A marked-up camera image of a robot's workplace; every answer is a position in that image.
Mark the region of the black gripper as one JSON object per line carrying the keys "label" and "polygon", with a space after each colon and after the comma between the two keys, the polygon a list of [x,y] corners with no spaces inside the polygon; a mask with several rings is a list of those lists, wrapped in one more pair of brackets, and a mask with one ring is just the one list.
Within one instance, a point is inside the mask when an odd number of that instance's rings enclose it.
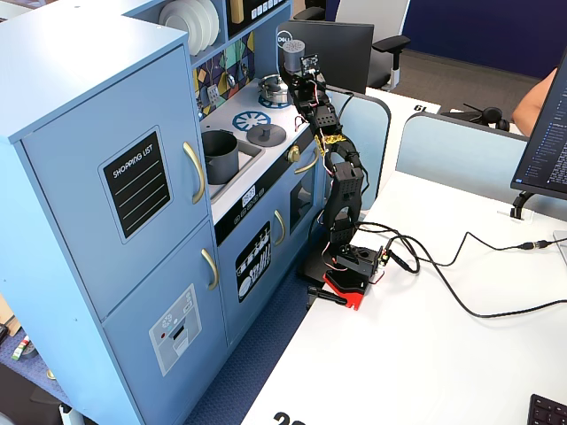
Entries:
{"label": "black gripper", "polygon": [[326,94],[326,80],[321,73],[308,74],[307,77],[300,73],[290,73],[284,64],[279,66],[279,74],[286,84],[292,102],[298,111],[308,111],[311,107],[328,104],[329,97]]}

